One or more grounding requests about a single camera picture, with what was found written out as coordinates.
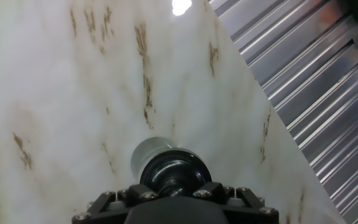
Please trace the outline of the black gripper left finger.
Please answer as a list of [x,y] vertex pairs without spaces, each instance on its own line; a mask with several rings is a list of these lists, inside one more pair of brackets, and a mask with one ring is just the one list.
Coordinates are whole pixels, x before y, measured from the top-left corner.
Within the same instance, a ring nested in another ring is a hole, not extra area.
[[143,184],[132,185],[117,192],[102,193],[85,211],[71,218],[72,224],[124,223],[137,205],[159,199],[158,193]]

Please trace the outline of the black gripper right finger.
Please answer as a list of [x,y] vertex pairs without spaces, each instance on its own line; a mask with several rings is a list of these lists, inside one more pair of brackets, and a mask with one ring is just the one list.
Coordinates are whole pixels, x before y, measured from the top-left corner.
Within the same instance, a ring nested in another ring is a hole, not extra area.
[[208,182],[193,192],[193,198],[217,205],[220,215],[228,223],[279,223],[279,211],[266,207],[264,200],[247,187],[235,189],[218,182]]

